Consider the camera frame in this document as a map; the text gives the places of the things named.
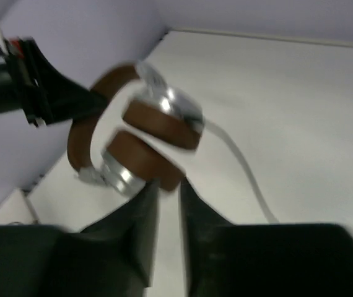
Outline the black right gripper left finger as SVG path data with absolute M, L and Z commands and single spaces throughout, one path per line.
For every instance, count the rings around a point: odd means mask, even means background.
M 159 183 L 78 233 L 0 226 L 0 296 L 142 296 L 152 276 Z

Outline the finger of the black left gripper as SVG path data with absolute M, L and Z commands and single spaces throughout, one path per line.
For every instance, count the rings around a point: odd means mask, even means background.
M 40 55 L 40 117 L 47 124 L 83 119 L 99 114 L 107 99 L 75 83 Z

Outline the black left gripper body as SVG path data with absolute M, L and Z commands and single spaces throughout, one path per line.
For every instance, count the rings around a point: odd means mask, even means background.
M 13 38 L 6 41 L 9 55 L 6 64 L 18 99 L 29 124 L 34 126 L 54 123 L 44 83 L 48 61 L 33 38 Z

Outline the brown silver headphones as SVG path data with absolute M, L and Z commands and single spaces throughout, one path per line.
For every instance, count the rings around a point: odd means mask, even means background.
M 149 63 L 117 65 L 103 75 L 91 90 L 102 96 L 109 106 L 123 87 L 134 80 L 143 81 L 145 86 L 130 97 L 123 121 L 162 142 L 195 152 L 205 127 L 201 107 L 185 92 L 170 86 Z M 186 176 L 185 171 L 126 129 L 115 132 L 102 153 L 101 168 L 94 167 L 90 148 L 102 114 L 100 111 L 72 122 L 67 156 L 78 178 L 84 183 L 113 187 L 128 197 L 135 196 L 146 182 L 155 178 L 159 179 L 162 190 L 174 191 Z

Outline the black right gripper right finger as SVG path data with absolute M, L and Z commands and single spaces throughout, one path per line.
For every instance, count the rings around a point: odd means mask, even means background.
M 188 296 L 353 296 L 353 237 L 333 223 L 236 225 L 185 179 Z

